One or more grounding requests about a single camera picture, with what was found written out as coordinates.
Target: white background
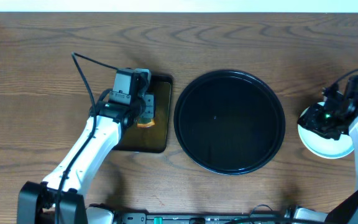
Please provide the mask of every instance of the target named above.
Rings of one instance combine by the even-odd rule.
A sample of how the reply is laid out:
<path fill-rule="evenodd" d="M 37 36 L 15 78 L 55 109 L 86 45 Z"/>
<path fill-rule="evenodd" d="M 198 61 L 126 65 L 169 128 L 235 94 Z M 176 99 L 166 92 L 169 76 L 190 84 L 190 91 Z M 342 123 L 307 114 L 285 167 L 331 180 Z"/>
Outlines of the white background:
<path fill-rule="evenodd" d="M 27 12 L 358 12 L 358 0 L 0 0 Z"/>

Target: wood grain surface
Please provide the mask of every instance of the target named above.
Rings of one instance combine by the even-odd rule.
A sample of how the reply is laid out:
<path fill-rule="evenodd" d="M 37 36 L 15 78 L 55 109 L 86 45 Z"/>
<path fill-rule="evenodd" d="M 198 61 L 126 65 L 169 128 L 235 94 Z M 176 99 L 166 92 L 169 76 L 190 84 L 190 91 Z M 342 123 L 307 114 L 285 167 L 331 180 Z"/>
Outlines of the wood grain surface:
<path fill-rule="evenodd" d="M 315 156 L 300 141 L 296 120 L 321 100 L 322 87 L 358 67 L 358 14 L 0 13 L 0 223 L 16 222 L 21 187 L 40 182 L 83 130 L 90 101 L 72 51 L 172 75 L 171 112 L 196 77 L 244 70 L 277 94 L 287 122 L 272 161 L 226 176 L 183 152 L 171 113 L 165 152 L 111 152 L 86 204 L 241 214 L 260 203 L 274 210 L 296 203 L 329 212 L 353 193 L 353 153 Z M 111 88 L 112 70 L 80 63 L 95 95 Z"/>

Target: cable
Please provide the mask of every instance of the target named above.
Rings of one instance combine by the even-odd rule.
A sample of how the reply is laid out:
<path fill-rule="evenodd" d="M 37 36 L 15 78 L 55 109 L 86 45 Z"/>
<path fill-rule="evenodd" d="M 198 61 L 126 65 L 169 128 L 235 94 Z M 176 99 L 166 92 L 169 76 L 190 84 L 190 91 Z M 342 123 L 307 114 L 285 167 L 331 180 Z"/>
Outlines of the cable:
<path fill-rule="evenodd" d="M 112 68 L 115 70 L 118 70 L 118 68 L 110 66 L 110 65 L 106 65 L 104 63 L 95 61 L 93 59 L 90 59 L 88 57 L 85 57 L 83 55 L 80 55 L 78 53 L 71 53 L 71 56 L 73 57 L 75 66 L 77 67 L 78 72 L 81 75 L 82 80 L 84 81 L 86 90 L 88 91 L 89 94 L 89 98 L 91 99 L 91 104 L 92 104 L 92 110 L 93 110 L 93 125 L 92 125 L 92 131 L 90 132 L 88 138 L 86 139 L 86 141 L 84 142 L 84 144 L 80 147 L 80 149 L 78 150 L 78 152 L 74 155 L 73 159 L 70 161 L 70 163 L 67 165 L 67 168 L 65 169 L 65 171 L 63 171 L 63 175 L 62 175 L 62 179 L 60 180 L 59 183 L 59 188 L 57 190 L 57 197 L 56 197 L 56 201 L 55 201 L 55 224 L 59 224 L 59 213 L 60 213 L 60 198 L 62 197 L 62 190 L 63 190 L 63 186 L 64 183 L 68 177 L 68 173 L 70 172 L 71 167 L 73 166 L 74 162 L 77 160 L 77 158 L 80 156 L 81 152 L 84 150 L 85 146 L 89 143 L 89 141 L 92 139 L 94 132 L 96 131 L 96 106 L 94 103 L 94 98 L 93 98 L 93 94 L 92 94 L 92 90 L 91 87 L 88 84 L 88 81 L 86 81 L 86 78 L 84 76 L 84 73 L 82 72 L 82 69 L 80 68 L 80 65 L 77 62 L 77 59 L 75 58 L 75 56 L 81 57 L 83 59 L 89 60 L 91 62 L 97 63 L 98 65 L 102 65 L 108 68 Z"/>
<path fill-rule="evenodd" d="M 241 218 L 238 220 L 229 221 L 225 224 L 239 224 L 248 222 L 275 222 L 275 223 L 299 223 L 299 224 L 328 224 L 326 222 L 317 222 L 311 220 L 301 220 L 295 218 Z"/>
<path fill-rule="evenodd" d="M 270 211 L 273 211 L 273 209 L 270 208 L 268 205 L 260 204 L 260 205 L 255 206 L 254 209 L 252 209 L 251 213 L 249 213 L 249 216 L 251 217 L 251 215 L 260 207 L 267 207 L 268 209 L 270 209 Z"/>
<path fill-rule="evenodd" d="M 349 75 L 352 75 L 352 74 L 355 73 L 355 72 L 358 72 L 358 68 L 355 69 L 355 70 L 352 70 L 352 71 L 350 71 L 350 72 L 348 72 L 348 73 L 346 73 L 345 75 L 343 75 L 343 76 L 341 76 L 341 77 L 339 77 L 331 86 L 337 84 L 339 81 L 341 81 L 342 79 L 346 78 L 346 77 L 349 76 Z"/>

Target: black cable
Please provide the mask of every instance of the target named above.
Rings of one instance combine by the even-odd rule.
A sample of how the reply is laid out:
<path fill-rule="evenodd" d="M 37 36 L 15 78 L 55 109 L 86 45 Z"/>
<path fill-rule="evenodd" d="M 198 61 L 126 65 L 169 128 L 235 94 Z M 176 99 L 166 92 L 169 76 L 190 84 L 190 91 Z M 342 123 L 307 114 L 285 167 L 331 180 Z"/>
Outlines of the black cable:
<path fill-rule="evenodd" d="M 239 224 L 249 222 L 275 222 L 275 223 L 299 223 L 299 224 L 328 224 L 326 222 L 317 222 L 311 220 L 301 220 L 296 218 L 241 218 L 238 220 L 229 221 L 225 224 Z"/>
<path fill-rule="evenodd" d="M 65 169 L 65 171 L 63 171 L 63 175 L 62 175 L 62 179 L 60 180 L 59 183 L 59 188 L 57 190 L 57 196 L 56 196 L 56 201 L 55 201 L 55 224 L 59 224 L 59 213 L 60 213 L 60 198 L 62 197 L 62 190 L 63 190 L 63 186 L 64 183 L 67 179 L 68 173 L 70 172 L 71 167 L 73 166 L 74 162 L 77 160 L 77 158 L 80 156 L 81 152 L 84 150 L 85 146 L 89 143 L 89 141 L 92 139 L 94 132 L 96 131 L 96 106 L 94 103 L 94 98 L 93 98 L 93 94 L 92 94 L 92 90 L 91 87 L 89 86 L 88 82 L 86 81 L 86 78 L 84 76 L 84 73 L 82 72 L 82 69 L 80 68 L 80 65 L 77 62 L 77 59 L 75 58 L 75 56 L 81 57 L 83 59 L 89 60 L 91 62 L 97 63 L 98 65 L 102 65 L 108 68 L 112 68 L 117 70 L 118 68 L 110 66 L 110 65 L 106 65 L 104 63 L 95 61 L 93 59 L 90 59 L 88 57 L 85 57 L 83 55 L 77 54 L 75 52 L 71 53 L 71 56 L 73 57 L 75 66 L 77 67 L 78 72 L 81 75 L 82 80 L 84 81 L 86 90 L 88 91 L 89 94 L 89 98 L 91 99 L 91 104 L 92 104 L 92 110 L 93 110 L 93 125 L 92 125 L 92 131 L 90 132 L 88 138 L 86 139 L 86 141 L 84 142 L 84 144 L 80 147 L 80 149 L 78 150 L 78 152 L 74 155 L 73 159 L 70 161 L 70 163 L 67 165 L 67 168 Z"/>
<path fill-rule="evenodd" d="M 342 79 L 346 78 L 346 77 L 349 76 L 349 75 L 352 75 L 352 74 L 355 73 L 355 72 L 358 72 L 358 68 L 355 69 L 355 70 L 352 70 L 352 71 L 350 71 L 350 72 L 348 72 L 348 73 L 346 73 L 345 75 L 343 75 L 343 76 L 341 76 L 341 77 L 339 77 L 331 86 L 337 84 L 339 81 L 341 81 Z"/>
<path fill-rule="evenodd" d="M 260 205 L 255 206 L 254 209 L 252 209 L 251 213 L 249 213 L 249 217 L 251 217 L 251 215 L 260 207 L 267 207 L 268 209 L 270 209 L 270 211 L 273 211 L 273 209 L 270 208 L 268 205 L 260 204 Z"/>

